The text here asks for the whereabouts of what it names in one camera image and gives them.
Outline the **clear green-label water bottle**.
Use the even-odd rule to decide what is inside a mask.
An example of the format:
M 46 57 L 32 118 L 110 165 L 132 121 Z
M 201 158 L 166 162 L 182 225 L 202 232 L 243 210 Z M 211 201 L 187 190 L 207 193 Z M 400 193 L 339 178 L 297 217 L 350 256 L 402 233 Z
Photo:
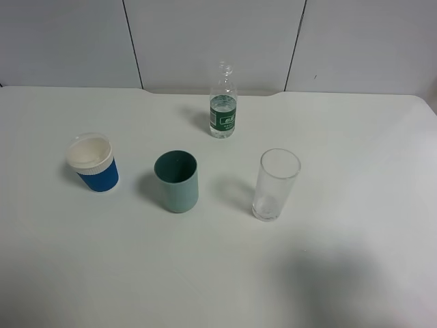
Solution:
M 220 63 L 220 79 L 210 92 L 210 133 L 217 139 L 230 137 L 235 130 L 237 88 L 231 79 L 233 66 Z

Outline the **teal green plastic cup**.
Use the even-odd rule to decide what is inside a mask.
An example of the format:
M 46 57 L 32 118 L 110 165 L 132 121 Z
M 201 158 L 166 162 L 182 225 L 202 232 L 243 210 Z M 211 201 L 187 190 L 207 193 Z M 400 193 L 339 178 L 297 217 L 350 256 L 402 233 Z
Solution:
M 183 150 L 162 154 L 154 164 L 164 207 L 173 213 L 185 213 L 199 199 L 196 158 Z

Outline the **tall clear drinking glass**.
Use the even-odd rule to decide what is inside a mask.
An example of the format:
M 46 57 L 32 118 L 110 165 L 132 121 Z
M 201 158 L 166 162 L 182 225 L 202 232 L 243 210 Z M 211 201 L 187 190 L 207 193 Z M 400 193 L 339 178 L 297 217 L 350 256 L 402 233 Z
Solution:
M 252 211 L 262 221 L 277 219 L 301 171 L 300 159 L 291 151 L 272 148 L 259 162 Z

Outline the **blue white paper cup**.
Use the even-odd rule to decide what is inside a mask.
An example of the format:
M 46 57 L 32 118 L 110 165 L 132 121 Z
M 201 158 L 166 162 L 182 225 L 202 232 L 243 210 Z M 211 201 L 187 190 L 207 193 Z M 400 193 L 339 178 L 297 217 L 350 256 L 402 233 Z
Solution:
M 66 164 L 94 192 L 107 192 L 119 182 L 113 146 L 101 133 L 73 138 L 66 150 Z

